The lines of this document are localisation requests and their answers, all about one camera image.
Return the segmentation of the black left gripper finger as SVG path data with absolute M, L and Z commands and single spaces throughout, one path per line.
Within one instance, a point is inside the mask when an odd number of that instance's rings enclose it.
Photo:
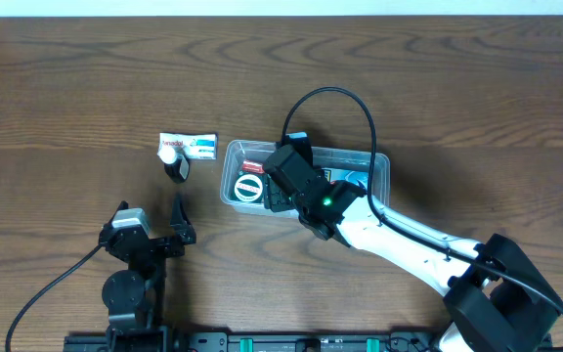
M 195 228 L 186 214 L 182 198 L 179 194 L 177 194 L 173 200 L 170 227 L 174 234 L 180 238 L 182 244 L 196 243 Z
M 107 223 L 103 226 L 104 232 L 113 232 L 123 228 L 128 222 L 129 204 L 123 200 L 116 208 L 114 214 L 109 218 Z

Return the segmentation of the green round-label box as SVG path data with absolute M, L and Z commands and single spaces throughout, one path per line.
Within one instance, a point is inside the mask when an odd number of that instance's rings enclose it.
M 263 196 L 264 181 L 260 174 L 241 171 L 231 186 L 231 200 L 246 203 L 261 203 Z

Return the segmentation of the red orange Panadol box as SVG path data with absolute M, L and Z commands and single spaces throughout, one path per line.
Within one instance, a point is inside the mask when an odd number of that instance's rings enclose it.
M 242 163 L 240 170 L 246 173 L 264 174 L 262 163 L 248 159 Z

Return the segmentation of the dark bottle white cap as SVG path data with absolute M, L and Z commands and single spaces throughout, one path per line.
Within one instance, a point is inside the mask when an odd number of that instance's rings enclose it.
M 176 184 L 184 183 L 190 174 L 190 164 L 176 148 L 162 146 L 157 153 L 166 175 Z

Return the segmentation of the blue Kool Fever box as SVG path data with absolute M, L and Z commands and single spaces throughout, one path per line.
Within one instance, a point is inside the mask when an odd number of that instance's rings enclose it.
M 339 168 L 322 168 L 321 171 L 330 184 L 345 181 L 361 187 L 364 191 L 368 189 L 368 174 L 364 171 Z

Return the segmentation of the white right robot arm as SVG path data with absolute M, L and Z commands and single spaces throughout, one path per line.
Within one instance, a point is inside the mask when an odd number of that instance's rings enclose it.
M 514 241 L 493 235 L 481 243 L 434 230 L 361 186 L 328 181 L 290 145 L 263 169 L 318 238 L 378 255 L 442 295 L 452 322 L 437 350 L 550 350 L 547 336 L 563 302 Z

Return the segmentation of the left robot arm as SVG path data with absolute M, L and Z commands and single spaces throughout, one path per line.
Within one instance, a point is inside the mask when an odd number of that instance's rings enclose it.
M 100 231 L 98 245 L 127 264 L 102 288 L 108 308 L 108 351 L 182 351 L 183 338 L 163 323 L 166 261 L 181 257 L 196 242 L 182 199 L 174 198 L 172 234 L 152 238 L 145 211 L 122 202 Z

